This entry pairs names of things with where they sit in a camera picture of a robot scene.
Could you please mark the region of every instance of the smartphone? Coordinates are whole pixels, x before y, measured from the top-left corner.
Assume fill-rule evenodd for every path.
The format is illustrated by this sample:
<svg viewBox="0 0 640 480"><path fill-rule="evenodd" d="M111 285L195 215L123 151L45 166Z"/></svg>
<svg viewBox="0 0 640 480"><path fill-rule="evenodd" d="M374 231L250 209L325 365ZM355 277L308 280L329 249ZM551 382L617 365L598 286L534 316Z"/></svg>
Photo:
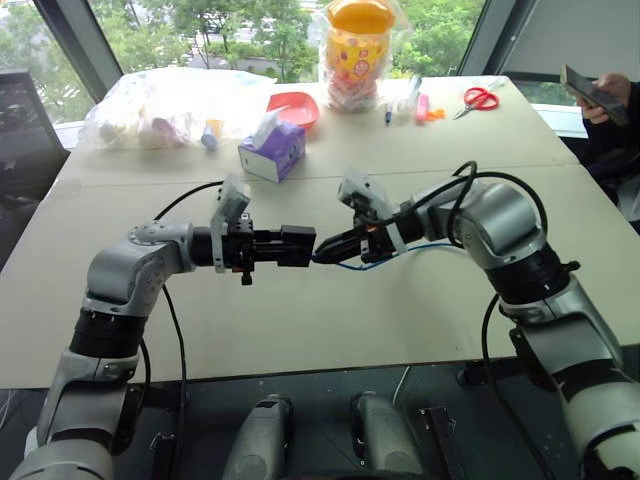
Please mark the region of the smartphone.
<svg viewBox="0 0 640 480"><path fill-rule="evenodd" d="M610 93L598 90L593 83L567 65L562 67L560 82L569 93L582 97L588 105L602 107L616 125L624 127L629 124L627 109L622 103Z"/></svg>

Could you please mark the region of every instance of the plastic bag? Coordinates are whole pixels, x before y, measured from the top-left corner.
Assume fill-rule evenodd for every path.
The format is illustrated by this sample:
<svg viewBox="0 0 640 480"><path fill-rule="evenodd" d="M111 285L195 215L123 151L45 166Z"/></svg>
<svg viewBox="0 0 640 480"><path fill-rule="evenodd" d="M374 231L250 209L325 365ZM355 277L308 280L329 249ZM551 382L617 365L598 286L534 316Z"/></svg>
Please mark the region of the plastic bag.
<svg viewBox="0 0 640 480"><path fill-rule="evenodd" d="M379 83L410 33L396 0L334 0L315 13L309 35L319 47L325 104L347 112L376 107Z"/></svg>
<svg viewBox="0 0 640 480"><path fill-rule="evenodd" d="M85 117L79 146L195 145L211 124L220 126L221 138L243 138L260 122L274 82L241 71L177 67L124 75Z"/></svg>

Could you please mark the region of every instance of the person's hand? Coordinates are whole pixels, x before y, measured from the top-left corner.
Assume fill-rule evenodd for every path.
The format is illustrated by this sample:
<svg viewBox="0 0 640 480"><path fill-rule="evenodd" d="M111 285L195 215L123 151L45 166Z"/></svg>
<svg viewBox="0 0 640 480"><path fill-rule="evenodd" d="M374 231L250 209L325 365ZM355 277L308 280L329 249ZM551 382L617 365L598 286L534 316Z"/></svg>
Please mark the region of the person's hand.
<svg viewBox="0 0 640 480"><path fill-rule="evenodd" d="M631 82L621 73L606 73L593 82L593 85L598 90L602 90L603 92L613 95L616 100L622 103L625 107L629 106ZM598 123L603 123L609 120L609 115L605 113L602 107L592 107L581 97L578 98L577 103L582 108L582 116L591 123L597 125Z"/></svg>

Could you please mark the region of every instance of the window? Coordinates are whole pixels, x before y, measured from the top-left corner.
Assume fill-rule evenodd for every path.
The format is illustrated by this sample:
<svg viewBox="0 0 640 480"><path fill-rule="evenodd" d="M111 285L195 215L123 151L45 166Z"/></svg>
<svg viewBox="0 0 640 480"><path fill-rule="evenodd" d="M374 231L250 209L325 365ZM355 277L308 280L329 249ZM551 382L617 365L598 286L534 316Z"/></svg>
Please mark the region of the window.
<svg viewBox="0 0 640 480"><path fill-rule="evenodd" d="M51 122L82 120L93 101L30 1L0 6L0 70L29 70Z"/></svg>
<svg viewBox="0 0 640 480"><path fill-rule="evenodd" d="M168 65L232 68L317 81L307 44L314 10L328 0L89 0L124 72ZM414 34L392 77L455 75L484 0L400 0Z"/></svg>
<svg viewBox="0 0 640 480"><path fill-rule="evenodd" d="M513 83L530 103L547 105L576 105L576 99L559 83L514 80Z"/></svg>

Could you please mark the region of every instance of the robotic arm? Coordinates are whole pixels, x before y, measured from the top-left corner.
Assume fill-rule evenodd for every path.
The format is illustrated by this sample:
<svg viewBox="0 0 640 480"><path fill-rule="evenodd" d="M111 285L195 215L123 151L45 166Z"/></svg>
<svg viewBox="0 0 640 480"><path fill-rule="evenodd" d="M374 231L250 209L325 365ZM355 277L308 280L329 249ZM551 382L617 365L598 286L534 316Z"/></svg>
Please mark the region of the robotic arm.
<svg viewBox="0 0 640 480"><path fill-rule="evenodd" d="M354 229L323 242L314 261L374 262L452 227L514 321L511 340L530 376L560 394L587 478L640 477L640 385L622 372L613 332L571 273L578 265L560 262L519 191L474 180L456 205L463 188L438 186L394 207L374 180L349 172L338 198L355 210Z"/></svg>
<svg viewBox="0 0 640 480"><path fill-rule="evenodd" d="M110 480L112 454L133 437L140 393L127 382L138 364L144 326L170 275L197 266L242 272L255 262L306 267L315 230L283 225L255 231L244 209L249 189L229 177L210 227L154 221L100 252L87 275L75 333L60 358L37 427L39 448L11 479Z"/></svg>

